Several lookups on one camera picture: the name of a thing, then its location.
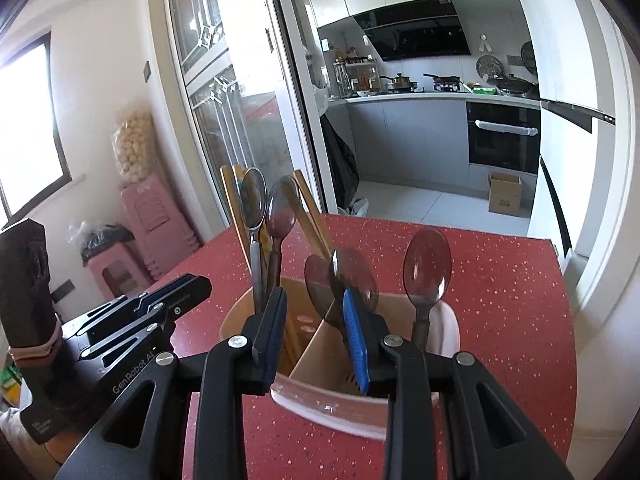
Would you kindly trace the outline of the large dark plastic spoon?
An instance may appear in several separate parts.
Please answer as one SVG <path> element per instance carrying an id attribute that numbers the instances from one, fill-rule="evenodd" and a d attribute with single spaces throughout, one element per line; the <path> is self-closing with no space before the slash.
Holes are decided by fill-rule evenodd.
<path id="1" fill-rule="evenodd" d="M 448 240 L 439 229 L 424 226 L 414 234 L 402 267 L 402 284 L 416 309 L 411 341 L 425 350 L 432 307 L 442 299 L 451 278 L 452 259 Z"/>

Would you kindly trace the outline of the metal spoon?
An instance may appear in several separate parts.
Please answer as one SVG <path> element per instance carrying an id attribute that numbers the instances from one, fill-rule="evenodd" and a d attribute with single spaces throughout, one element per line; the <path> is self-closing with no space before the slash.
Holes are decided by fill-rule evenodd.
<path id="1" fill-rule="evenodd" d="M 252 167 L 246 170 L 240 183 L 240 199 L 244 226 L 250 237 L 250 277 L 255 312 L 264 306 L 264 280 L 262 279 L 262 244 L 260 229 L 265 218 L 267 191 L 262 172 Z"/>

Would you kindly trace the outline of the blue patterned wooden chopstick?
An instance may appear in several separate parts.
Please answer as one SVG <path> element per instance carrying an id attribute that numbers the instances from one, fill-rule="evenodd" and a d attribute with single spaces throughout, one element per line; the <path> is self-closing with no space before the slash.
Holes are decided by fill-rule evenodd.
<path id="1" fill-rule="evenodd" d="M 240 165 L 234 165 L 232 167 L 224 165 L 220 168 L 220 175 L 222 182 L 224 182 L 224 192 L 226 193 L 227 202 L 231 211 L 235 233 L 241 244 L 247 270 L 253 273 L 256 266 L 252 263 L 252 256 L 256 255 L 256 252 L 250 251 L 252 233 L 244 223 L 239 183 L 238 180 L 236 180 L 236 178 L 243 179 L 245 173 L 246 170 Z"/>

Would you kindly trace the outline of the plain wooden chopstick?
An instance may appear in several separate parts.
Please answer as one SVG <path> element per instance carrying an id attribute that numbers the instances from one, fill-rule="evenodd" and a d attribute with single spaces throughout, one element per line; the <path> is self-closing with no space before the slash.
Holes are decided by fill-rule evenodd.
<path id="1" fill-rule="evenodd" d="M 304 203 L 306 204 L 306 211 L 304 212 L 305 218 L 314 230 L 314 235 L 310 235 L 306 232 L 308 240 L 313 248 L 318 248 L 318 251 L 323 258 L 330 260 L 335 246 L 329 229 L 326 226 L 326 222 L 324 222 L 318 206 L 311 195 L 304 174 L 300 170 L 295 169 L 294 179 L 298 185 L 300 196 L 303 197 Z"/>

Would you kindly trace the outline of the grey kitchen counter cabinet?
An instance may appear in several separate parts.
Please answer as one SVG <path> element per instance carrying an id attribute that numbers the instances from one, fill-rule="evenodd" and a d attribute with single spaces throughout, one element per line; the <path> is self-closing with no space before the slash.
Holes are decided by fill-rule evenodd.
<path id="1" fill-rule="evenodd" d="M 354 152 L 363 181 L 447 192 L 470 187 L 464 99 L 341 100 L 329 105 L 326 116 Z"/>

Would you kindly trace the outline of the small pink stool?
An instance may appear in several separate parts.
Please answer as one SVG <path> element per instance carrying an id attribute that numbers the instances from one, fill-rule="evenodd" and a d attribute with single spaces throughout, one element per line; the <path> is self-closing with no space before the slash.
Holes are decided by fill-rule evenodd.
<path id="1" fill-rule="evenodd" d="M 94 256 L 88 268 L 106 300 L 143 292 L 152 284 L 145 268 L 126 244 L 115 244 Z"/>

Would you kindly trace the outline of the black plastic bag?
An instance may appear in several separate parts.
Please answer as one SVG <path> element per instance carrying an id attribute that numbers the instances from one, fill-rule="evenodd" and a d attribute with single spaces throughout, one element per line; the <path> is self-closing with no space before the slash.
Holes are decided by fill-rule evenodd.
<path id="1" fill-rule="evenodd" d="M 134 241 L 134 233 L 121 223 L 91 224 L 81 222 L 79 226 L 69 226 L 67 243 L 79 252 L 83 266 L 95 256 L 106 252 L 116 244 Z"/>

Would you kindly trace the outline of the pink plastic stool stack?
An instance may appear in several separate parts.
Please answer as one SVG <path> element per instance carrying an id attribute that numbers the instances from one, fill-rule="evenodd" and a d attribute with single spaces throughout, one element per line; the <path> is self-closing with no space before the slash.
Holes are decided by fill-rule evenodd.
<path id="1" fill-rule="evenodd" d="M 146 270 L 159 280 L 201 248 L 198 237 L 157 174 L 120 192 Z"/>

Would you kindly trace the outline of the pink utensil holder caddy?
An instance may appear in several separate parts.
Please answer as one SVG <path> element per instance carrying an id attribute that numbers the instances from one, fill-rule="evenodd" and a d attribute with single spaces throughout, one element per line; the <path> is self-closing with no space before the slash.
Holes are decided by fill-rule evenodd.
<path id="1" fill-rule="evenodd" d="M 384 441 L 386 399 L 360 394 L 342 336 L 336 328 L 320 320 L 304 281 L 284 278 L 283 287 L 288 294 L 288 315 L 302 354 L 294 364 L 283 344 L 277 378 L 271 386 L 272 400 L 311 422 L 345 434 Z M 406 296 L 382 294 L 378 313 L 385 318 L 390 332 L 410 337 L 414 309 Z M 253 314 L 252 290 L 247 289 L 224 318 L 220 338 L 238 334 Z M 430 321 L 427 351 L 450 358 L 460 350 L 460 330 L 454 310 L 441 301 L 431 310 Z"/>

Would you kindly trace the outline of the bag of pale balls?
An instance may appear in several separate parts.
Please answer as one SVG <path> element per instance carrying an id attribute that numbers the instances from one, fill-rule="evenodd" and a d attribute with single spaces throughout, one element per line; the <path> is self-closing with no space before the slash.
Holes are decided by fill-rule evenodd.
<path id="1" fill-rule="evenodd" d="M 140 182 L 155 166 L 155 128 L 149 112 L 132 112 L 112 136 L 116 169 L 123 185 Z"/>

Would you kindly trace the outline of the dark spoon in caddy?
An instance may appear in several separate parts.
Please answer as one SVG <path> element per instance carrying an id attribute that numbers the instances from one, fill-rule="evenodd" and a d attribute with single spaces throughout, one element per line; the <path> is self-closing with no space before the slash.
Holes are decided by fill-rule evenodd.
<path id="1" fill-rule="evenodd" d="M 267 266 L 267 296 L 280 286 L 282 243 L 292 231 L 299 211 L 299 192 L 295 180 L 284 176 L 270 188 L 266 215 L 266 228 L 272 238 Z"/>

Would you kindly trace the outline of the cardboard box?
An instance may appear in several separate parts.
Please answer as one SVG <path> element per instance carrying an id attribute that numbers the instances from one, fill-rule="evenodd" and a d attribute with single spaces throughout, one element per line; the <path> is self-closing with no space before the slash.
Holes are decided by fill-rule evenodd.
<path id="1" fill-rule="evenodd" d="M 517 216 L 520 212 L 522 198 L 522 180 L 513 174 L 498 174 L 488 177 L 489 202 L 488 210 L 495 214 Z"/>

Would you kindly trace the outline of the black built-in oven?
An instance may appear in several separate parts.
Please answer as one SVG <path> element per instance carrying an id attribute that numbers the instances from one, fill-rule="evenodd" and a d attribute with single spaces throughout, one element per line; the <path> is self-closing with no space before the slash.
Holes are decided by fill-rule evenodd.
<path id="1" fill-rule="evenodd" d="M 467 102 L 469 162 L 536 174 L 540 155 L 540 110 Z"/>

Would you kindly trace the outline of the glass sliding door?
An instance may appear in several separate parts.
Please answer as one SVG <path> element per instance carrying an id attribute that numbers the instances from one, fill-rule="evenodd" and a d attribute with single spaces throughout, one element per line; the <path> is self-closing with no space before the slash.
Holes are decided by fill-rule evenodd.
<path id="1" fill-rule="evenodd" d="M 158 146 L 196 234 L 228 228 L 222 167 L 300 172 L 334 211 L 320 115 L 293 0 L 145 0 Z"/>

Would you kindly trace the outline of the black range hood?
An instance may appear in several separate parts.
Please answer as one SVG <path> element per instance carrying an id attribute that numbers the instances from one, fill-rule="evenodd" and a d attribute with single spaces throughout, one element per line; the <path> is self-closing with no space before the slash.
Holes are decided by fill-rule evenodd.
<path id="1" fill-rule="evenodd" d="M 354 19 L 385 62 L 471 54 L 452 0 L 411 0 Z"/>

